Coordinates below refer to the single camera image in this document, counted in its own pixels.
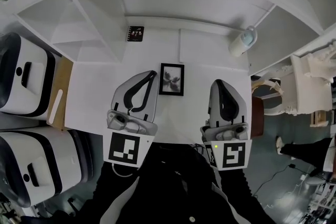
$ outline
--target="floor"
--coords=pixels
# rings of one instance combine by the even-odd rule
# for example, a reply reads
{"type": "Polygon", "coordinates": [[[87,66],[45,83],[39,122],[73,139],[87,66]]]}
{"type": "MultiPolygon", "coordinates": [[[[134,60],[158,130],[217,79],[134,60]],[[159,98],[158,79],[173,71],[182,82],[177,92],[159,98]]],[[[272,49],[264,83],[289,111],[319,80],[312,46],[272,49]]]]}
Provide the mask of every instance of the floor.
{"type": "MultiPolygon", "coordinates": [[[[280,102],[280,100],[276,98],[268,100],[265,101],[265,106],[274,106],[277,102],[280,102]]],[[[269,180],[275,172],[283,170],[290,163],[304,171],[309,168],[309,171],[313,170],[313,167],[309,167],[301,160],[292,161],[288,156],[278,155],[275,148],[277,135],[281,135],[285,143],[295,142],[297,144],[312,143],[329,136],[329,127],[311,128],[309,124],[310,115],[265,116],[264,134],[253,139],[249,166],[245,169],[252,193],[263,182],[269,180]]],[[[86,199],[92,197],[103,162],[102,137],[89,134],[89,139],[96,168],[95,179],[86,184],[79,184],[71,190],[50,199],[48,201],[50,211],[59,208],[71,213],[72,209],[67,203],[68,198],[74,197],[76,199],[75,205],[80,208],[86,199]]],[[[284,172],[277,174],[272,181],[264,184],[257,193],[258,200],[266,213],[276,223],[297,224],[305,212],[310,195],[314,192],[314,187],[308,188],[306,184],[300,185],[301,174],[297,170],[286,168],[284,172]]]]}

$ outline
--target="shoe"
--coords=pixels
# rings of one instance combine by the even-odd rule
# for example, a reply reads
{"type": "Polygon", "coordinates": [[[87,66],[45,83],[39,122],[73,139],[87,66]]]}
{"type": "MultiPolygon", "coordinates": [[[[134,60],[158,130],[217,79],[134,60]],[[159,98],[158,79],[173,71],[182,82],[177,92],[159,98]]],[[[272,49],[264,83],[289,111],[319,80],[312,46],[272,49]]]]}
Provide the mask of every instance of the shoe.
{"type": "Polygon", "coordinates": [[[284,146],[285,144],[282,142],[282,139],[280,136],[277,136],[276,138],[276,146],[277,146],[277,152],[279,155],[282,155],[282,153],[280,153],[282,147],[284,146]]]}
{"type": "MultiPolygon", "coordinates": [[[[295,142],[292,142],[293,145],[295,145],[295,142]]],[[[291,160],[294,161],[296,158],[291,157],[291,160]]]]}

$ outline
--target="picture frame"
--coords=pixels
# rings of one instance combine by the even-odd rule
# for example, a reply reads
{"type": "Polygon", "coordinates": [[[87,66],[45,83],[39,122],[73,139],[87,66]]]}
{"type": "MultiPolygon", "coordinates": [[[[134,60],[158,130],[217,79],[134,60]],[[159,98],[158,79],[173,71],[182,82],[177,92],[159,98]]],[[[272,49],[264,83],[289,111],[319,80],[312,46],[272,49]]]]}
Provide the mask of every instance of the picture frame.
{"type": "Polygon", "coordinates": [[[184,94],[184,65],[162,63],[160,72],[160,95],[184,94]]]}

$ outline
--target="white tabletop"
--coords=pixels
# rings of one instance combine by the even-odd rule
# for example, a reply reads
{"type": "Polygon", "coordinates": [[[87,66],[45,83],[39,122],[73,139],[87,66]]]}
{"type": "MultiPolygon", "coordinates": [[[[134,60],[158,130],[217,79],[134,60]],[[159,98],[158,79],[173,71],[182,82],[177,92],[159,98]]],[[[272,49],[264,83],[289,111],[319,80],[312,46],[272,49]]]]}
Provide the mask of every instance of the white tabletop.
{"type": "MultiPolygon", "coordinates": [[[[102,134],[107,128],[107,111],[111,109],[116,88],[148,70],[155,70],[160,75],[161,63],[179,63],[179,41],[178,30],[145,29],[144,40],[128,43],[119,64],[75,63],[69,84],[65,126],[102,134]]],[[[202,143],[200,127],[209,117],[210,87],[216,79],[231,84],[244,98],[248,111],[246,122],[250,126],[251,82],[247,71],[186,63],[184,96],[158,95],[155,142],[202,143]]],[[[141,93],[133,98],[133,104],[142,101],[141,93]]]]}

